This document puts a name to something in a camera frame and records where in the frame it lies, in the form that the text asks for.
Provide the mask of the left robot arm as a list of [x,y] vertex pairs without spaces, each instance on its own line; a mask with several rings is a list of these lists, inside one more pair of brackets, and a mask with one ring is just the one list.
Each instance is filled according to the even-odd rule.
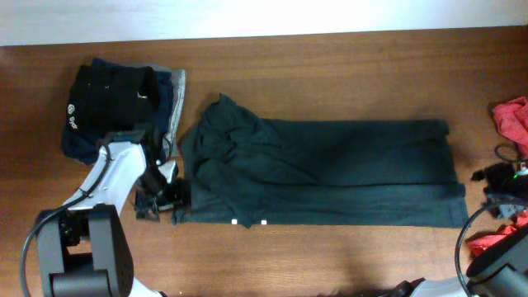
[[120,212],[135,187],[137,219],[157,221],[191,203],[177,164],[162,155],[164,141],[149,124],[108,133],[83,184],[39,213],[27,241],[37,243],[45,296],[160,296],[134,275]]

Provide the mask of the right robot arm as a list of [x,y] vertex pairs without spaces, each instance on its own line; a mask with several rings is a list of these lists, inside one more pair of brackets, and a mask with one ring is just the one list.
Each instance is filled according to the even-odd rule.
[[[487,202],[464,224],[455,244],[456,277],[442,281],[403,281],[388,296],[526,296],[527,295],[527,161],[496,163],[475,172],[474,182],[485,180]],[[501,233],[473,240],[475,254],[466,272],[460,250],[472,223],[483,213],[511,219]]]

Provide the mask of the dark green Nike t-shirt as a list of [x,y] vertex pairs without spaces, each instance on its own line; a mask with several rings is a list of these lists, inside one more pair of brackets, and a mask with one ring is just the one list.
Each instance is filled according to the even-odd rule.
[[442,120],[261,118],[221,95],[181,142],[177,224],[388,225],[468,219]]

